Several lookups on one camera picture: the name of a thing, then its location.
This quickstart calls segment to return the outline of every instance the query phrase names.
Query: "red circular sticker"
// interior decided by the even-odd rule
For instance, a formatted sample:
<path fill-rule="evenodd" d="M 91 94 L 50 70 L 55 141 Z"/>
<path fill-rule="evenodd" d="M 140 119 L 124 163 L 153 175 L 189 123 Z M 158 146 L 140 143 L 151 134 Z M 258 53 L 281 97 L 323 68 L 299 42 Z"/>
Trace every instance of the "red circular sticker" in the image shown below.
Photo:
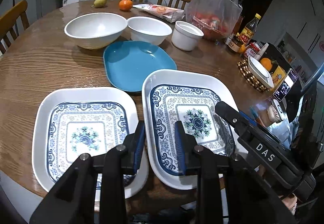
<path fill-rule="evenodd" d="M 320 41 L 320 49 L 324 51 L 324 41 Z"/>

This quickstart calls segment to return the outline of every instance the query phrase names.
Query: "wood grain tabletop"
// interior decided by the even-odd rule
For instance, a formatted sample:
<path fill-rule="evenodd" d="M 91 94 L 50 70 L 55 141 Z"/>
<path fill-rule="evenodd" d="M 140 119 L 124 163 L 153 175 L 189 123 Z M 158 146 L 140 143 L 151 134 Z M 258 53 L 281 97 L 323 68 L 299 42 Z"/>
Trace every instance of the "wood grain tabletop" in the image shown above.
<path fill-rule="evenodd" d="M 0 170 L 21 186 L 44 197 L 31 164 L 32 138 L 41 101 L 54 90 L 77 87 L 111 86 L 103 64 L 103 51 L 76 46 L 65 35 L 64 26 L 73 18 L 94 12 L 111 12 L 125 18 L 152 15 L 132 8 L 118 9 L 111 0 L 103 8 L 91 8 L 93 1 L 81 1 L 54 10 L 33 23 L 0 57 Z M 126 29 L 118 40 L 129 40 Z M 237 68 L 239 55 L 225 46 L 200 40 L 192 52 L 177 49 L 171 36 L 160 45 L 175 61 L 178 70 L 208 74 L 221 80 L 242 111 L 269 97 L 254 90 Z M 130 93 L 143 119 L 141 94 Z M 194 190 L 176 190 L 163 184 L 151 167 L 144 188 L 126 200 L 129 214 L 158 212 L 195 200 Z"/>

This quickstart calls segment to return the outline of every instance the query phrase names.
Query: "dark door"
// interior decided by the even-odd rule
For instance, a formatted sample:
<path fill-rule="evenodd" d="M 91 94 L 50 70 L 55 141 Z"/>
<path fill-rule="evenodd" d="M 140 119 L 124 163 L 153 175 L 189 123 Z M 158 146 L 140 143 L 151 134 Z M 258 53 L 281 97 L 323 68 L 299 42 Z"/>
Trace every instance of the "dark door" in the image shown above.
<path fill-rule="evenodd" d="M 239 32 L 241 32 L 245 25 L 254 18 L 256 13 L 263 17 L 271 2 L 272 0 L 243 0 L 243 10 L 241 15 L 244 16 L 244 19 L 240 26 Z"/>

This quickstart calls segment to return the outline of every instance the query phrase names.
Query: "white lettering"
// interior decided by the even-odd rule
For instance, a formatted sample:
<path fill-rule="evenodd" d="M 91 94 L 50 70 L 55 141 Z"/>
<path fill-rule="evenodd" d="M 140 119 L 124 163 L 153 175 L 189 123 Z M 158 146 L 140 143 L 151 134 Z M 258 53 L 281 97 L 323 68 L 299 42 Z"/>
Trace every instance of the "white lettering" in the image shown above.
<path fill-rule="evenodd" d="M 274 155 L 270 155 L 270 157 L 268 158 L 268 160 L 271 162 L 274 158 Z"/>
<path fill-rule="evenodd" d="M 262 154 L 264 155 L 264 157 L 266 157 L 266 156 L 267 156 L 267 153 L 268 153 L 268 149 L 267 149 L 267 150 L 265 150 L 264 152 L 262 152 Z"/>
<path fill-rule="evenodd" d="M 260 151 L 260 150 L 262 149 L 262 147 L 263 147 L 263 145 L 262 145 L 262 144 L 259 144 L 259 145 L 257 146 L 257 150 Z"/>

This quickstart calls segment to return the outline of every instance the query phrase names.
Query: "sauce bottle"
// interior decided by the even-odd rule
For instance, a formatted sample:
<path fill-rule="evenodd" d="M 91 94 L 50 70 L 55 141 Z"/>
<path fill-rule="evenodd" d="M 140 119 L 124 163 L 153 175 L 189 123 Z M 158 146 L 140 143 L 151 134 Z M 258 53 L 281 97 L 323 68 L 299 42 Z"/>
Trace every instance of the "sauce bottle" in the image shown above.
<path fill-rule="evenodd" d="M 260 19 L 261 16 L 259 14 L 255 14 L 254 19 L 247 23 L 244 29 L 242 30 L 239 39 L 244 43 L 244 45 L 247 45 L 253 37 L 254 33 L 257 30 L 257 25 L 259 24 Z"/>

